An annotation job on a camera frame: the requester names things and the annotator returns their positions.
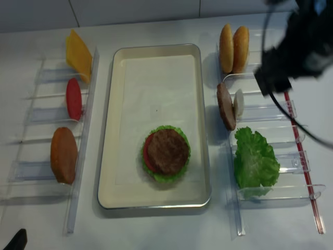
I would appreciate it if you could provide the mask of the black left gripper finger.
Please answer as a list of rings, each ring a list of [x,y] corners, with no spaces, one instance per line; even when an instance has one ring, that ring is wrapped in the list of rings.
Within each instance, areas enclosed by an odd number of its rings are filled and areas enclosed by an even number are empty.
[[[20,229],[5,246],[4,250],[24,250],[27,242],[28,238],[26,229]]]

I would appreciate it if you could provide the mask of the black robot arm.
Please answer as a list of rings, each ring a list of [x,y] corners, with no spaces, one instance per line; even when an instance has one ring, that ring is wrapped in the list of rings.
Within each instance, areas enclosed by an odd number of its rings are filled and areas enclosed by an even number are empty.
[[[332,32],[325,30],[332,23],[332,1],[297,1],[297,5],[278,47],[261,50],[262,65],[254,76],[262,95],[269,95],[276,107],[312,140],[332,149],[332,142],[300,125],[274,96],[291,88],[289,78],[317,78],[332,64]]]

